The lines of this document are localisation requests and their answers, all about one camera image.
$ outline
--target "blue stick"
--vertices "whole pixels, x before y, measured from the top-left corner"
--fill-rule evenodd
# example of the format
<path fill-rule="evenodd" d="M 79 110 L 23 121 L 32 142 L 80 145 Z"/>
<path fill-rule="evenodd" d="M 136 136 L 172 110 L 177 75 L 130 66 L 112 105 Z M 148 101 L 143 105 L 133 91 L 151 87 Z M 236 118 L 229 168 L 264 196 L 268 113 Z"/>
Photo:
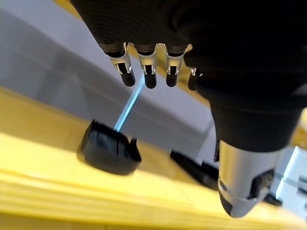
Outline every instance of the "blue stick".
<path fill-rule="evenodd" d="M 124 124 L 131 108 L 133 107 L 136 99 L 138 98 L 143 86 L 145 84 L 145 80 L 144 80 L 144 76 L 141 76 L 134 91 L 132 92 L 132 94 L 130 95 L 130 98 L 128 99 L 123 111 L 121 112 L 115 126 L 114 126 L 114 130 L 119 132 L 122 125 Z"/>

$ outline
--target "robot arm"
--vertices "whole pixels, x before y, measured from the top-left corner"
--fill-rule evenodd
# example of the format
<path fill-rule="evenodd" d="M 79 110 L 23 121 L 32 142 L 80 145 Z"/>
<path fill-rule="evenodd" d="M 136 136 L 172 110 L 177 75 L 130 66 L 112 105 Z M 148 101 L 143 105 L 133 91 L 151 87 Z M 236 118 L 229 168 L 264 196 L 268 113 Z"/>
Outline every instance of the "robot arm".
<path fill-rule="evenodd" d="M 148 88 L 155 48 L 166 52 L 166 83 L 184 58 L 189 88 L 210 101 L 226 212 L 241 217 L 268 193 L 281 150 L 307 106 L 307 7 L 283 1 L 71 0 L 127 86 L 135 83 L 127 43 Z M 193 49 L 186 54 L 188 44 Z"/>

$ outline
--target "black fingertip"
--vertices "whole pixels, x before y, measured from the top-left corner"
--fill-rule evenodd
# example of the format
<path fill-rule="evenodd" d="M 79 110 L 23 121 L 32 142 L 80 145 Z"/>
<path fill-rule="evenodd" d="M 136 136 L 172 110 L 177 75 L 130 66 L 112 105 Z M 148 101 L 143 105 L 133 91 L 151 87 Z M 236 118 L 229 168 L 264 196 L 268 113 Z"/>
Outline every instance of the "black fingertip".
<path fill-rule="evenodd" d="M 131 87 L 135 84 L 135 77 L 133 71 L 131 71 L 131 73 L 121 74 L 121 78 L 124 84 L 128 87 Z"/>
<path fill-rule="evenodd" d="M 148 89 L 153 89 L 157 85 L 157 78 L 155 74 L 145 74 L 145 85 Z"/>
<path fill-rule="evenodd" d="M 192 91 L 196 90 L 196 81 L 197 81 L 198 76 L 193 76 L 190 74 L 189 81 L 188 81 L 188 88 Z"/>
<path fill-rule="evenodd" d="M 169 87 L 174 87 L 177 84 L 177 77 L 178 77 L 178 75 L 167 74 L 166 75 L 166 84 Z"/>

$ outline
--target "black plastic object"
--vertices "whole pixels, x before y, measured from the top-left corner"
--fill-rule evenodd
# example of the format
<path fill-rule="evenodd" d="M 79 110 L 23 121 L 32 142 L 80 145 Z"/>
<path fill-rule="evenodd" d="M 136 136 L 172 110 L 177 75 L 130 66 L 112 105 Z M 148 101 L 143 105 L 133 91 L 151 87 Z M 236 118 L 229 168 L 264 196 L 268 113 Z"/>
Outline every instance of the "black plastic object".
<path fill-rule="evenodd" d="M 132 70 L 131 73 L 121 74 L 121 78 L 124 84 L 128 87 L 131 87 L 135 84 L 135 77 Z"/>
<path fill-rule="evenodd" d="M 274 195 L 272 195 L 272 194 L 268 194 L 268 195 L 264 198 L 263 201 L 264 201 L 264 202 L 267 202 L 267 203 L 269 203 L 269 204 L 271 204 L 271 205 L 278 206 L 278 207 L 280 207 L 280 206 L 283 205 L 283 202 L 282 202 L 281 200 L 276 199 L 276 197 L 275 197 Z"/>
<path fill-rule="evenodd" d="M 177 84 L 178 75 L 175 74 L 167 74 L 166 75 L 166 84 L 169 87 L 174 87 Z"/>
<path fill-rule="evenodd" d="M 123 134 L 95 120 L 87 128 L 77 156 L 86 164 L 118 175 L 128 175 L 142 161 L 135 138 L 129 143 Z"/>
<path fill-rule="evenodd" d="M 200 166 L 180 152 L 172 151 L 170 157 L 200 184 L 218 191 L 218 169 L 206 163 Z"/>
<path fill-rule="evenodd" d="M 148 89 L 153 89 L 157 85 L 157 78 L 155 74 L 144 74 L 145 85 Z"/>

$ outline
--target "yellow table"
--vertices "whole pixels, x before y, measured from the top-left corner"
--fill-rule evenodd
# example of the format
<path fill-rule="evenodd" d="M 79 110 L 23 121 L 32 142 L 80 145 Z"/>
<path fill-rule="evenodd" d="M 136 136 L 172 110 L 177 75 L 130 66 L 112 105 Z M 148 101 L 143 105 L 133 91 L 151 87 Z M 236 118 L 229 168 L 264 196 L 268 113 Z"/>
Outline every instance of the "yellow table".
<path fill-rule="evenodd" d="M 304 220 L 265 203 L 242 219 L 228 217 L 216 191 L 198 185 L 167 152 L 142 141 L 142 163 L 134 174 L 94 169 L 76 158 L 90 121 L 4 88 L 0 111 L 0 229 L 51 219 L 91 223 L 83 229 L 306 227 Z"/>

